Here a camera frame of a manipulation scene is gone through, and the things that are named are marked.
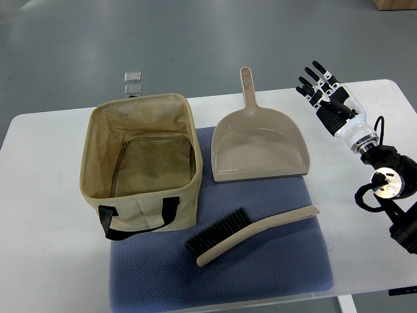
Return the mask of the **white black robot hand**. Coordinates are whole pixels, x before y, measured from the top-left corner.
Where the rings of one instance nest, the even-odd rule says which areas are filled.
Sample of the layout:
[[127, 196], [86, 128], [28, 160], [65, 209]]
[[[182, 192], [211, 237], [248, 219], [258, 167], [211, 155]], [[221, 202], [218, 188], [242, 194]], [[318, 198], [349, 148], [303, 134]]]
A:
[[304, 70], [311, 78], [299, 77], [300, 93], [315, 109], [316, 116], [335, 138], [343, 140], [353, 153], [363, 154], [379, 144], [379, 137], [367, 123], [367, 115], [345, 85], [318, 61]]

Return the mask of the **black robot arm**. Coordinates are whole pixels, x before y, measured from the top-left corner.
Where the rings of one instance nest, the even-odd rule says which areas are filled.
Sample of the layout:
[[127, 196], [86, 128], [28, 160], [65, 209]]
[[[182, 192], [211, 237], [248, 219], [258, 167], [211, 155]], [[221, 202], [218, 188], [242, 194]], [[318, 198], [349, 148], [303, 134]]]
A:
[[395, 201], [416, 194], [416, 162], [401, 155], [393, 146], [384, 145], [384, 117], [377, 118], [374, 129], [380, 127], [376, 144], [368, 144], [361, 161], [375, 170], [370, 182], [354, 195], [357, 206], [371, 213], [384, 212], [392, 221], [390, 237], [408, 253], [416, 253], [416, 205], [404, 211]]

